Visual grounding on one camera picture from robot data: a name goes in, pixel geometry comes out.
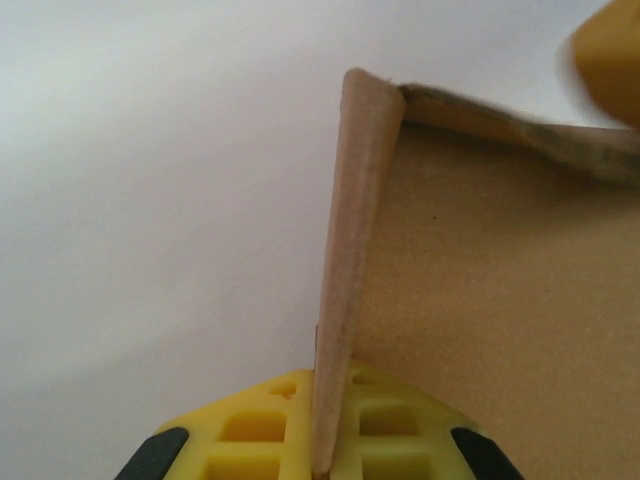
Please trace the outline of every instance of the cardboard corner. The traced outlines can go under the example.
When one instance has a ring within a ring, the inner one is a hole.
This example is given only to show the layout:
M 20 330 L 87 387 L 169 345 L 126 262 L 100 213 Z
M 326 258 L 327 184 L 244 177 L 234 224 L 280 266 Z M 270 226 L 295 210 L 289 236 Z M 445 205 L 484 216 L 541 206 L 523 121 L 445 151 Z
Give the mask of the cardboard corner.
M 635 478 L 637 135 L 363 70 L 339 131 L 314 473 L 354 356 L 475 417 L 527 478 Z

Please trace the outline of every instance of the yellow object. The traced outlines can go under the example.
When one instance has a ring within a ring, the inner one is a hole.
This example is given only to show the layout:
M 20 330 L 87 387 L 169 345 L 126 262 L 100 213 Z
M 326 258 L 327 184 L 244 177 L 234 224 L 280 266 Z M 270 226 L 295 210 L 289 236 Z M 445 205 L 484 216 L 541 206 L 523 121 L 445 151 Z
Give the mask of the yellow object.
M 313 371 L 299 370 L 175 418 L 116 480 L 311 480 L 312 384 Z M 330 478 L 473 480 L 475 465 L 477 478 L 520 479 L 476 431 L 461 413 L 353 363 Z M 498 467 L 507 474 L 486 473 Z
M 189 439 L 164 480 L 309 479 L 312 384 L 294 371 L 166 423 Z
M 614 0 L 571 38 L 576 70 L 604 112 L 640 130 L 640 0 Z

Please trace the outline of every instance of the square hole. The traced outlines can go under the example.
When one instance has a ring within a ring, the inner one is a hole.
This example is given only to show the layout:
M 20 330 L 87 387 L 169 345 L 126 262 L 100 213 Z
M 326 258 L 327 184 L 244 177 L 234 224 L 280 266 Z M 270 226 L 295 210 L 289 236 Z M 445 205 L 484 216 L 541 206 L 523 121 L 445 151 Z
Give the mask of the square hole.
M 284 383 L 273 388 L 269 393 L 271 395 L 280 395 L 289 400 L 296 394 L 296 390 L 297 387 L 295 383 Z
M 204 480 L 278 480 L 276 458 L 221 458 L 211 462 Z
M 390 452 L 362 456 L 362 480 L 429 480 L 431 476 L 426 453 Z
M 405 404 L 375 405 L 360 411 L 360 435 L 418 435 L 418 422 Z
M 284 442 L 287 416 L 280 412 L 243 412 L 225 424 L 221 441 Z
M 375 385 L 376 383 L 373 381 L 373 379 L 367 377 L 365 374 L 361 372 L 354 373 L 353 377 L 351 377 L 351 382 L 354 385 Z

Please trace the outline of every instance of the cardboard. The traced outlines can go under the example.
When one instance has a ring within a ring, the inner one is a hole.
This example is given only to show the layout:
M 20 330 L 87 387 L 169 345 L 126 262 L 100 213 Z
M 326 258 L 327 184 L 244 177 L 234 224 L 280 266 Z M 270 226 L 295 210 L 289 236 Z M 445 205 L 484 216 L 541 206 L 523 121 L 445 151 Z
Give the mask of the cardboard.
M 348 72 L 314 474 L 354 357 L 470 415 L 528 479 L 640 478 L 638 152 Z

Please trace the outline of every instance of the torn cardboard edge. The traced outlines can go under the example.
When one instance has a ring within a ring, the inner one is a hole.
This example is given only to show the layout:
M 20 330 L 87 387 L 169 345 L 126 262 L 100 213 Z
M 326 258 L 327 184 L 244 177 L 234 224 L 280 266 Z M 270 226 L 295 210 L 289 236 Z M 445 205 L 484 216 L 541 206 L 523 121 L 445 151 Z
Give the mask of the torn cardboard edge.
M 367 245 L 403 122 L 536 150 L 597 179 L 640 186 L 640 141 L 629 131 L 528 121 L 446 90 L 395 86 L 364 70 L 343 84 L 312 406 L 312 468 L 329 472 L 356 334 Z

